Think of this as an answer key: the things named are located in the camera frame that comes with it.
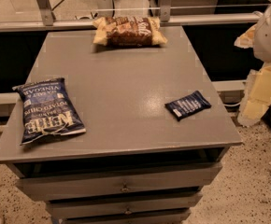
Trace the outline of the brown and cream chip bag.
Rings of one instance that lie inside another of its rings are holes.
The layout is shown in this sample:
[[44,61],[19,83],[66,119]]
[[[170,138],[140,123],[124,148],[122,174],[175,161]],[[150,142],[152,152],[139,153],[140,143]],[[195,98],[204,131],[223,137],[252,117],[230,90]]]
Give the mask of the brown and cream chip bag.
[[157,46],[167,42],[154,17],[102,17],[93,22],[94,44],[116,47]]

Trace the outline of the large blue kettle chip bag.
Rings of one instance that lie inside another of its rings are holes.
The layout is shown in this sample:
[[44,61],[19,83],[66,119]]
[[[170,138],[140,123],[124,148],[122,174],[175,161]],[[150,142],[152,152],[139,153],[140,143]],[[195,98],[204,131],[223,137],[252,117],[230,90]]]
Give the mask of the large blue kettle chip bag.
[[86,128],[57,77],[13,87],[23,103],[23,145],[47,135],[85,133]]

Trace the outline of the small dark blue snack packet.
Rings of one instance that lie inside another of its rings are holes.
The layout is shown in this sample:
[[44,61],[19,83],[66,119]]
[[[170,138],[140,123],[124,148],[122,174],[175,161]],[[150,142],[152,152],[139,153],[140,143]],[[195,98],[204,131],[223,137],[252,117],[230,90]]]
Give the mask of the small dark blue snack packet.
[[211,104],[200,91],[194,91],[192,94],[186,95],[170,103],[166,103],[164,107],[177,121],[181,121],[182,119],[192,116],[204,109],[211,108]]

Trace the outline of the grey drawer cabinet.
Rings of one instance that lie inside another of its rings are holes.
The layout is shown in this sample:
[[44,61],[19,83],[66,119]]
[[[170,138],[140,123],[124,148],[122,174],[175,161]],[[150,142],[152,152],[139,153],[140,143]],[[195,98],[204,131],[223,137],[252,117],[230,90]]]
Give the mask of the grey drawer cabinet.
[[[95,45],[91,31],[48,34],[29,78],[63,77],[86,132],[23,145],[22,108],[16,105],[0,138],[0,163],[19,181],[221,162],[240,135],[184,31],[167,27],[164,35],[168,42],[161,48],[112,49]],[[164,105],[194,91],[211,108],[177,121]],[[42,202],[201,192],[202,187]]]

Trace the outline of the middle grey drawer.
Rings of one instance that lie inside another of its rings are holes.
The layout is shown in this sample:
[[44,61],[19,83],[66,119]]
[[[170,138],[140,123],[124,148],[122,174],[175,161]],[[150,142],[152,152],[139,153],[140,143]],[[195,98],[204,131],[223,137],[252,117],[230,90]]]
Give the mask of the middle grey drawer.
[[201,198],[200,191],[171,192],[82,202],[51,203],[47,205],[47,210],[53,217],[67,219],[130,215],[146,211],[189,208],[195,206]]

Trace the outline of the grey drawer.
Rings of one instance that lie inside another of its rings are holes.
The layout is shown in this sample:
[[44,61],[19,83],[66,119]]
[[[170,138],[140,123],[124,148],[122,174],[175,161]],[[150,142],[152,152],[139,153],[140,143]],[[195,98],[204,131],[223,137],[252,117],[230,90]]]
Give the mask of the grey drawer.
[[20,179],[16,186],[34,201],[54,201],[208,185],[220,162],[130,169],[118,172]]
[[47,210],[53,217],[67,219],[130,215],[146,211],[189,208],[195,206],[201,198],[200,191],[171,192],[82,202],[51,203],[47,205]]
[[68,219],[64,224],[180,224],[191,211],[174,209],[142,212],[131,215],[113,215]]

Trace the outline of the top grey drawer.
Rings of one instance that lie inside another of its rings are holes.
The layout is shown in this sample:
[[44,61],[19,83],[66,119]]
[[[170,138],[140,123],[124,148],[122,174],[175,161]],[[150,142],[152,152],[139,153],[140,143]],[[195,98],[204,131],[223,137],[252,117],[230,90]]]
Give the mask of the top grey drawer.
[[118,172],[20,179],[16,186],[34,201],[54,201],[208,185],[220,162],[130,169]]

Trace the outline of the bottom grey drawer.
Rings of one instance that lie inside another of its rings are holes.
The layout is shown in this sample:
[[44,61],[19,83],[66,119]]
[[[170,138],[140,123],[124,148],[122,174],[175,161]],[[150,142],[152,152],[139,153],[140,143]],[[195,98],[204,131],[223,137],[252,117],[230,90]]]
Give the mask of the bottom grey drawer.
[[131,215],[113,215],[68,219],[64,224],[180,224],[191,211],[174,209],[142,212]]

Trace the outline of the grey metal railing frame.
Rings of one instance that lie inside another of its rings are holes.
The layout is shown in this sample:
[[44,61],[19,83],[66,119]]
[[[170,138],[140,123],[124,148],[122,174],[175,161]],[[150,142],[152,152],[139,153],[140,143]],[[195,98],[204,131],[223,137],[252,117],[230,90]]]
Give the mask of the grey metal railing frame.
[[73,30],[105,16],[157,17],[162,25],[255,23],[271,0],[0,0],[0,32]]

